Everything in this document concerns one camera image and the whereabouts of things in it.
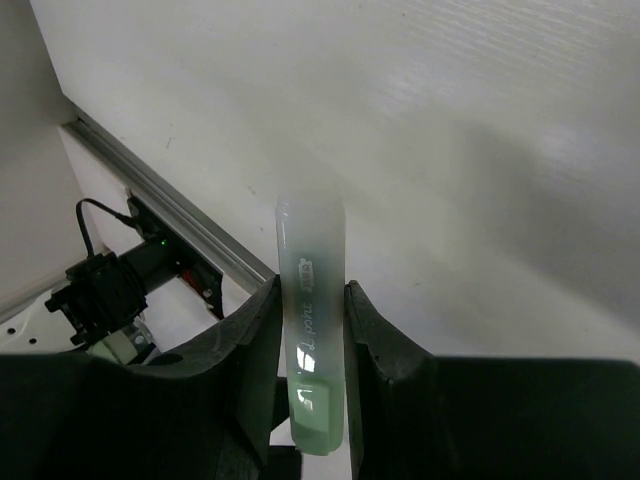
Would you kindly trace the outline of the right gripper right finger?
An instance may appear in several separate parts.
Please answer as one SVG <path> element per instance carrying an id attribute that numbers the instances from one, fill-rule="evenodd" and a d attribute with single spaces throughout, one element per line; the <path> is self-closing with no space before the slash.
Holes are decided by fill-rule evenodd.
<path id="1" fill-rule="evenodd" d="M 356 479 L 635 479 L 639 368 L 629 361 L 448 357 L 344 293 Z"/>

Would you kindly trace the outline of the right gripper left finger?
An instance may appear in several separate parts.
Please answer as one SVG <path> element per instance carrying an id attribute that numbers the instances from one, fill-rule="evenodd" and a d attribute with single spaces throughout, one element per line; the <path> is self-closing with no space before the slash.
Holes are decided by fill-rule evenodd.
<path id="1" fill-rule="evenodd" d="M 146 365 L 1 359 L 5 479 L 255 479 L 285 417 L 281 284 Z"/>

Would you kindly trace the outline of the green highlighter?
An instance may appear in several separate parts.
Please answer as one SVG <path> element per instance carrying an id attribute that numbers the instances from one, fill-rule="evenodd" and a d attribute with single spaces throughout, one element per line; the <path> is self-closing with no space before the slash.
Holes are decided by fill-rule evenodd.
<path id="1" fill-rule="evenodd" d="M 281 195 L 276 209 L 291 434 L 305 454 L 343 441 L 345 210 L 327 191 Z"/>

